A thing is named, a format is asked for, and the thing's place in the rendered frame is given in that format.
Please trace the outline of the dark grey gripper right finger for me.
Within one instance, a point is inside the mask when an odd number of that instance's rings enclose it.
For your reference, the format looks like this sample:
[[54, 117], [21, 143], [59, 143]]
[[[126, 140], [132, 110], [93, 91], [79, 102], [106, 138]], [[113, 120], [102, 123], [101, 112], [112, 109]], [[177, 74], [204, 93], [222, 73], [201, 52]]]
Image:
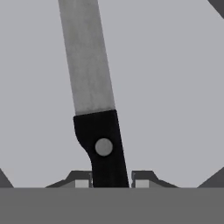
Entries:
[[159, 179], [154, 171], [132, 171], [131, 172], [132, 188], [151, 188], [151, 187], [170, 187], [177, 188], [176, 185]]

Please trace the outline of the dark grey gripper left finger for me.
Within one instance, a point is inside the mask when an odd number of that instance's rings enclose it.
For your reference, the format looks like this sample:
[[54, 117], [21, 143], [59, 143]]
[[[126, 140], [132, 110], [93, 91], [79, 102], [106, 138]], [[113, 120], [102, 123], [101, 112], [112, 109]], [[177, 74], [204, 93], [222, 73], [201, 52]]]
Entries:
[[71, 171], [68, 176], [56, 183], [50, 184], [47, 188], [92, 188], [93, 179], [91, 171]]

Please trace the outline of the black-handled kitchen knife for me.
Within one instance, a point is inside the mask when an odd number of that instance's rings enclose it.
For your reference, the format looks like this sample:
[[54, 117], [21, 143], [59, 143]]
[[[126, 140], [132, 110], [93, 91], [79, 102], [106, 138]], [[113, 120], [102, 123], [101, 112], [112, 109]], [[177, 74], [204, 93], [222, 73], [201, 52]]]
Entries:
[[58, 0], [74, 105], [74, 133], [95, 187], [129, 186], [98, 0]]

